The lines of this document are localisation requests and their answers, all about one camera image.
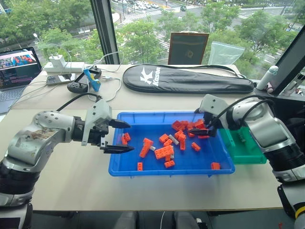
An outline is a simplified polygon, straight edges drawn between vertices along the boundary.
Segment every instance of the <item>window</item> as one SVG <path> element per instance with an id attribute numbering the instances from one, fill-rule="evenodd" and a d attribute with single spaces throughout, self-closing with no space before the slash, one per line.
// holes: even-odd
<path id="1" fill-rule="evenodd" d="M 167 64 L 171 32 L 209 33 L 202 64 L 261 79 L 305 23 L 304 0 L 111 0 L 124 63 Z"/>
<path id="2" fill-rule="evenodd" d="M 52 54 L 74 62 L 100 59 L 90 1 L 0 0 L 0 52 L 27 46 L 34 47 L 42 65 Z"/>

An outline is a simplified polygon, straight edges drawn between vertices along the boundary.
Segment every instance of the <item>power strip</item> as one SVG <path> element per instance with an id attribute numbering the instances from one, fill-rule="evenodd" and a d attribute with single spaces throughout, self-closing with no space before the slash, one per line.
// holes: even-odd
<path id="1" fill-rule="evenodd" d="M 66 62 L 63 55 L 50 56 L 43 69 L 47 73 L 77 73 L 82 72 L 85 68 L 84 62 Z"/>

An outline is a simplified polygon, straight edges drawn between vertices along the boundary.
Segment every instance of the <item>green plastic tray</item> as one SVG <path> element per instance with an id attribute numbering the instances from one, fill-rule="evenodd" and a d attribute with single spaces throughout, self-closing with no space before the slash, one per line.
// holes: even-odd
<path id="1" fill-rule="evenodd" d="M 249 128 L 219 129 L 234 164 L 265 164 L 267 159 L 251 137 Z"/>

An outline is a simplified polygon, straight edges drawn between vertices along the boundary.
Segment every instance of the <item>tabletop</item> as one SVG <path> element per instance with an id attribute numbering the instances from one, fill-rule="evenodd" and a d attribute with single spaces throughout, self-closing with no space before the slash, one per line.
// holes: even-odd
<path id="1" fill-rule="evenodd" d="M 127 67 L 123 65 L 120 73 L 105 74 L 121 77 Z M 44 73 L 35 80 L 42 81 L 43 77 Z M 111 96 L 117 83 L 102 83 L 101 94 L 104 97 Z M 0 156 L 5 154 L 13 136 L 31 123 L 36 113 L 43 109 L 58 108 L 74 96 L 65 85 L 59 85 L 48 94 L 13 107 L 0 122 Z M 217 96 L 231 103 L 243 95 Z M 131 111 L 193 111 L 200 105 L 202 97 L 198 94 L 139 93 L 122 85 L 110 105 L 113 117 L 120 112 Z M 85 119 L 86 109 L 92 104 L 84 97 L 62 110 L 62 113 Z M 110 143 L 113 134 L 114 129 L 110 128 L 106 136 Z M 279 183 L 268 163 L 235 165 L 235 173 L 230 175 L 143 176 L 131 179 L 112 177 L 108 173 L 109 160 L 110 156 L 103 154 L 96 146 L 81 146 L 80 142 L 58 144 L 36 183 L 32 200 L 34 209 L 245 210 L 282 207 L 276 191 Z"/>

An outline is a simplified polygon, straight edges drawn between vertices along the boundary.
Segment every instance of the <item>blue tray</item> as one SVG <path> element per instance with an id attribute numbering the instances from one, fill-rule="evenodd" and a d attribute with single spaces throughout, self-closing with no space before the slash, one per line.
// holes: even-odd
<path id="1" fill-rule="evenodd" d="M 180 150 L 180 145 L 174 146 L 175 166 L 165 168 L 165 159 L 157 160 L 153 151 L 149 150 L 145 158 L 139 156 L 146 137 L 154 141 L 156 149 L 163 147 L 159 137 L 166 134 L 174 135 L 176 131 L 171 127 L 176 120 L 195 122 L 202 119 L 202 114 L 194 112 L 123 112 L 117 119 L 128 122 L 131 128 L 116 129 L 113 145 L 121 144 L 121 136 L 128 132 L 131 141 L 128 145 L 135 149 L 128 153 L 112 154 L 109 163 L 109 173 L 112 176 L 143 176 L 143 175 L 187 175 L 187 174 L 230 174 L 235 171 L 234 164 L 228 154 L 219 133 L 216 137 L 198 139 L 197 136 L 186 139 L 186 150 Z M 195 142 L 201 147 L 199 152 L 192 149 Z M 143 162 L 143 171 L 137 171 L 137 163 Z M 220 170 L 212 170 L 211 163 L 218 162 Z"/>

